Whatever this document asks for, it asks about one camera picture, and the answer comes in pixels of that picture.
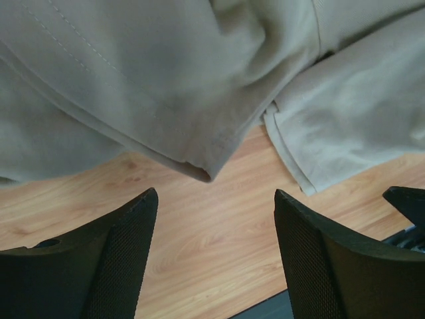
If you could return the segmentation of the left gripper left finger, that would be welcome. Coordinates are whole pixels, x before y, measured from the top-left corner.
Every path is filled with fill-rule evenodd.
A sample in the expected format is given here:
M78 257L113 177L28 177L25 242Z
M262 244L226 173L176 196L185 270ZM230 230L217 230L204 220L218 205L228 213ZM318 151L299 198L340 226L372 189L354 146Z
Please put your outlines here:
M38 245L1 252L2 318L133 318L157 217L148 189Z

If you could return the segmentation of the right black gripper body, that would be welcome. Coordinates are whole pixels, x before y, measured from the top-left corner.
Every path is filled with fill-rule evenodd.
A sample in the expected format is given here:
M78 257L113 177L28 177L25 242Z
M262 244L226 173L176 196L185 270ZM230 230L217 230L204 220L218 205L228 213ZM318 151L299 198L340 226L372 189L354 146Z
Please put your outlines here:
M424 190L411 187L389 187L382 195L395 209L418 228L424 228Z

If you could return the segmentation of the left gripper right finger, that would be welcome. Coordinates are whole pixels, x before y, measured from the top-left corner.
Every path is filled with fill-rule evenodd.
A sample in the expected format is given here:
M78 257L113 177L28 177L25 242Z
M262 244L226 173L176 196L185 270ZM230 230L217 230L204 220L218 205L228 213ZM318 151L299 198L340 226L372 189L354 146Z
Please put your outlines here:
M282 190L274 220L294 318L423 318L424 253L362 235Z

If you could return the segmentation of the beige t shirt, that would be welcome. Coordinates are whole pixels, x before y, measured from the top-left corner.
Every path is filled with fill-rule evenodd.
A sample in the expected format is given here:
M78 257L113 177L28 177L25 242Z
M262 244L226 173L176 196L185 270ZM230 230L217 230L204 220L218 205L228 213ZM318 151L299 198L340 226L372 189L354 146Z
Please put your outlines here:
M2 186L126 151L210 182L259 123L308 195L423 152L424 2L1 2Z

